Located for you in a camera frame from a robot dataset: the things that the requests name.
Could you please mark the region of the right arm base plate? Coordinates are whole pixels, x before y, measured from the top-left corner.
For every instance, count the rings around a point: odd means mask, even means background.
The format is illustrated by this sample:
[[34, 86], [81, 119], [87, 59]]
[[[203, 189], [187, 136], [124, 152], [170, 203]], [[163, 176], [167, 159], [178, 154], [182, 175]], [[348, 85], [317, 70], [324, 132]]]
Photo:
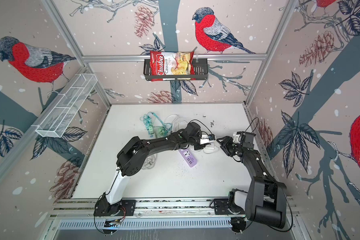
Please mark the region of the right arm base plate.
[[255, 215], [256, 208], [252, 206], [247, 197], [244, 198], [223, 198], [212, 201], [215, 215]]

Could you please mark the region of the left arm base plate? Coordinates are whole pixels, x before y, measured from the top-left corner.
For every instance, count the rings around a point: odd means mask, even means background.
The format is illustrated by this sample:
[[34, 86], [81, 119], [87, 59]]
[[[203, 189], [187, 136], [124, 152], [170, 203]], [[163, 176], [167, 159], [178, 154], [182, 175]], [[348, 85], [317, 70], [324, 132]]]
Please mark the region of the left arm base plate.
[[109, 204], [106, 198], [101, 198], [95, 204], [95, 217], [130, 217], [134, 215], [136, 200], [121, 200], [116, 204]]

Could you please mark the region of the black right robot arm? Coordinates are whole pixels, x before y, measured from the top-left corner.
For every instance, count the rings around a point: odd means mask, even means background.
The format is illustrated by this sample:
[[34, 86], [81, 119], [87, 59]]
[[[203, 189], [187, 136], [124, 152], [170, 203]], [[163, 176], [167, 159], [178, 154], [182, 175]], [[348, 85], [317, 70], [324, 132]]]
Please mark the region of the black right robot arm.
[[276, 229], [284, 228], [287, 219], [286, 185], [278, 182], [267, 170], [259, 151], [254, 149], [255, 134], [239, 132], [238, 137], [217, 139], [229, 157], [239, 157], [251, 176], [243, 209], [249, 221]]

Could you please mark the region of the purple power strip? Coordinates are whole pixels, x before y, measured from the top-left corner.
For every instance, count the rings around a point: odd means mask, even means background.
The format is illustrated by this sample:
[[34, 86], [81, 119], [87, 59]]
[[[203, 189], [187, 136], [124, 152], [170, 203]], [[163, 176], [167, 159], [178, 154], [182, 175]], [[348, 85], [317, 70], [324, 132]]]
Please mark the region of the purple power strip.
[[197, 159], [189, 149], [180, 149], [179, 152], [190, 168], [197, 164]]

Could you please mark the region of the white blue power strip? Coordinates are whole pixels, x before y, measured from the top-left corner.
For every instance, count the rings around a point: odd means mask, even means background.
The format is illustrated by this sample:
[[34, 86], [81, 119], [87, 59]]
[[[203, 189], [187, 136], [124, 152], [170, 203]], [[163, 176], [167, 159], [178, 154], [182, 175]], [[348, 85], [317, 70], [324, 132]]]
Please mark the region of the white blue power strip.
[[152, 123], [152, 119], [150, 119], [150, 118], [146, 119], [145, 126], [146, 126], [146, 129], [149, 132], [149, 134], [153, 135], [154, 134], [154, 125]]

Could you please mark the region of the white charger adapter with cable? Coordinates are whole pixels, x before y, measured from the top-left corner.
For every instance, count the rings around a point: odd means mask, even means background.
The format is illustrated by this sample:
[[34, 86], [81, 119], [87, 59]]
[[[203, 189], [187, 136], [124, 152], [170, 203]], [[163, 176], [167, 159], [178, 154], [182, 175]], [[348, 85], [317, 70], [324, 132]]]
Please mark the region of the white charger adapter with cable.
[[215, 143], [206, 143], [202, 145], [195, 145], [195, 151], [202, 151], [205, 154], [214, 154], [219, 151], [219, 148], [215, 145]]

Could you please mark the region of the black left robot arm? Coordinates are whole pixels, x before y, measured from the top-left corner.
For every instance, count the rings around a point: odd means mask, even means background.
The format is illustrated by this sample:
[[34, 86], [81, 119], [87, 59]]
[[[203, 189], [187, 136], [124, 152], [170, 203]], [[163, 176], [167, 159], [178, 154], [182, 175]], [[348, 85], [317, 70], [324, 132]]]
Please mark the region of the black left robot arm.
[[200, 125], [193, 121], [184, 129], [166, 137], [153, 140], [133, 137], [117, 155], [117, 171], [109, 190], [104, 193], [107, 203], [112, 206], [122, 200], [129, 178], [142, 169], [147, 157], [165, 151], [186, 149], [189, 146], [204, 147], [215, 140], [212, 132], [204, 133]]

